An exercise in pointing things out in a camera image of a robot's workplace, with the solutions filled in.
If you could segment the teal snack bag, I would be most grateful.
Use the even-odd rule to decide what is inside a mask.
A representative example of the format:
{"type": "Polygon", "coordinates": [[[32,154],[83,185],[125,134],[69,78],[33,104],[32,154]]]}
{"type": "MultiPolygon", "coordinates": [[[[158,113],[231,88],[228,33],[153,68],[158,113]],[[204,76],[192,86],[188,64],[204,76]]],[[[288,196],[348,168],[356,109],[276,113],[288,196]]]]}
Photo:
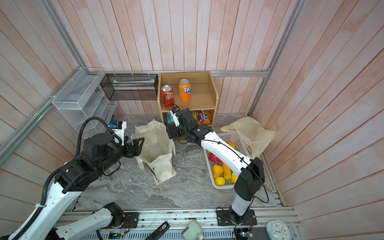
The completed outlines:
{"type": "Polygon", "coordinates": [[[171,113],[166,114],[166,125],[172,125],[174,124],[174,119],[171,113]]]}

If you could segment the floral canvas tote bag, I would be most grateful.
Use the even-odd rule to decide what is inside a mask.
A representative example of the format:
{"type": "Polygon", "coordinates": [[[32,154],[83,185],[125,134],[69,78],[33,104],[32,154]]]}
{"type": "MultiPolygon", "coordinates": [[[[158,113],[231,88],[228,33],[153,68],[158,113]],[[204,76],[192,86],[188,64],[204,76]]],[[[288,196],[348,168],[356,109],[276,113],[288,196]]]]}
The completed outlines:
{"type": "Polygon", "coordinates": [[[177,175],[172,163],[176,147],[174,141],[169,139],[164,123],[152,120],[144,126],[135,127],[131,138],[145,139],[136,161],[141,171],[148,167],[156,185],[177,175]]]}

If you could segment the red cola can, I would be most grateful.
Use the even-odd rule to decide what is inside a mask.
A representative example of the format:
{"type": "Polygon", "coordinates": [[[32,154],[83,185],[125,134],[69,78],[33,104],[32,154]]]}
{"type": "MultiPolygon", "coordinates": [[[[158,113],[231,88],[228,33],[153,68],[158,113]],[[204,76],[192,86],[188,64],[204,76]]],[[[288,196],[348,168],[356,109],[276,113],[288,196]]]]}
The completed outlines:
{"type": "Polygon", "coordinates": [[[163,85],[161,87],[161,96],[166,109],[172,108],[175,105],[174,90],[171,85],[163,85]]]}

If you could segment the yellow bell pepper toy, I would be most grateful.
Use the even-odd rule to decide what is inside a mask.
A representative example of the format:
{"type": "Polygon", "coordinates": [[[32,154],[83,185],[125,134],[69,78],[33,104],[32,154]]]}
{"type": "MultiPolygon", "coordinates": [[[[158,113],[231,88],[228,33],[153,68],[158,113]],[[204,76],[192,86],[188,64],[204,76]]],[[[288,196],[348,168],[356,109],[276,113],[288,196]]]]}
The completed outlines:
{"type": "Polygon", "coordinates": [[[216,179],[217,177],[220,177],[224,172],[224,168],[221,165],[214,165],[213,166],[213,178],[216,179]]]}

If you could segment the yellow plastic grocery bag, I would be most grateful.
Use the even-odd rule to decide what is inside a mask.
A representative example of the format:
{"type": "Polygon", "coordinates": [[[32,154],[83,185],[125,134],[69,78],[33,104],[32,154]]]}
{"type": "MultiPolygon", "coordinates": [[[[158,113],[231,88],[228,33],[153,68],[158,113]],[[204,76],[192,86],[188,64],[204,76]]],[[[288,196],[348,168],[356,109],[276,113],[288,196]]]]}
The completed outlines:
{"type": "Polygon", "coordinates": [[[276,136],[276,131],[264,129],[252,117],[244,117],[228,126],[221,127],[221,131],[237,133],[247,145],[252,159],[259,158],[276,136]]]}

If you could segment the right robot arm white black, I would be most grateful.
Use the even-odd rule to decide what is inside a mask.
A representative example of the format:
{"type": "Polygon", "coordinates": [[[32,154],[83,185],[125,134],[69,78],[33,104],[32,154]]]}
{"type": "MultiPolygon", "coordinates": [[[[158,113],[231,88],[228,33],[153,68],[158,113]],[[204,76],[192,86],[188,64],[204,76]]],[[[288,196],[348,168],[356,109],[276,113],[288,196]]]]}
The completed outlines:
{"type": "Polygon", "coordinates": [[[221,217],[227,217],[239,225],[247,216],[255,194],[265,188],[263,162],[259,158],[251,159],[225,143],[213,129],[205,124],[199,125],[189,109],[170,109],[174,124],[166,127],[170,139],[185,137],[189,143],[197,144],[210,151],[226,164],[238,177],[234,185],[236,196],[230,208],[222,211],[221,217]]]}

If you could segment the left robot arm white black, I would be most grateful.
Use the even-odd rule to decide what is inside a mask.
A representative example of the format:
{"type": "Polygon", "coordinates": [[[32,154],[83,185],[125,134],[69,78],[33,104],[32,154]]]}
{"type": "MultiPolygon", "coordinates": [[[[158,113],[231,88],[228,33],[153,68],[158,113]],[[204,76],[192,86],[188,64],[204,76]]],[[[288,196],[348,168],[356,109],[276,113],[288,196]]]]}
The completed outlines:
{"type": "Polygon", "coordinates": [[[121,163],[121,158],[133,158],[141,154],[145,139],[134,139],[131,143],[124,133],[126,123],[120,121],[108,125],[99,117],[90,117],[81,126],[74,158],[53,171],[47,178],[41,202],[28,219],[3,240],[70,240],[82,238],[99,229],[118,229],[129,226],[124,211],[109,203],[99,211],[68,227],[54,225],[67,207],[88,186],[102,176],[111,166],[121,163]]]}

